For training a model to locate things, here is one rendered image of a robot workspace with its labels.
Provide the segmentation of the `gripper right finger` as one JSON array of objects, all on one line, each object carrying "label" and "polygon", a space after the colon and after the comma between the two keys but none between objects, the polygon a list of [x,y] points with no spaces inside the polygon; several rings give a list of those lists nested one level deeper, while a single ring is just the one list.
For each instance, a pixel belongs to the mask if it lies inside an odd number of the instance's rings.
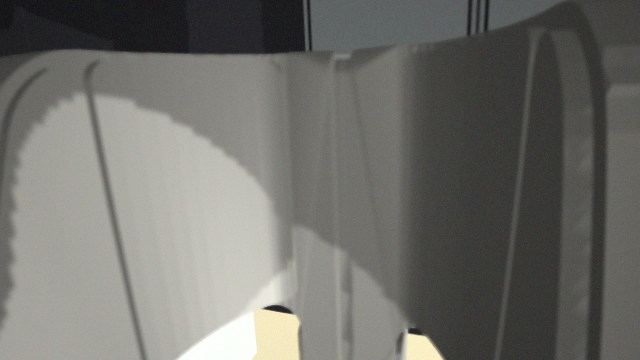
[{"label": "gripper right finger", "polygon": [[640,360],[640,0],[343,62],[348,360]]}]

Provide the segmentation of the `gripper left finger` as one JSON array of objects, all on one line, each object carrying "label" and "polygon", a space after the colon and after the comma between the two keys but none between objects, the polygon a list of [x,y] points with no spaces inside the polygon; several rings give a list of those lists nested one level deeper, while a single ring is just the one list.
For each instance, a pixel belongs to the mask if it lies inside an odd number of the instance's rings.
[{"label": "gripper left finger", "polygon": [[0,57],[0,360],[178,360],[270,305],[348,360],[346,58]]}]

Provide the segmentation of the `black server rack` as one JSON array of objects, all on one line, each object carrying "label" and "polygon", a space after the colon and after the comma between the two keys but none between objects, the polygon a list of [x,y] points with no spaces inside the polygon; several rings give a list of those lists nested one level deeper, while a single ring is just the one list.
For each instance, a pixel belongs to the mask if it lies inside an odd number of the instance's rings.
[{"label": "black server rack", "polygon": [[83,49],[334,51],[351,57],[357,49],[439,42],[502,28],[563,1],[0,0],[0,56]]}]

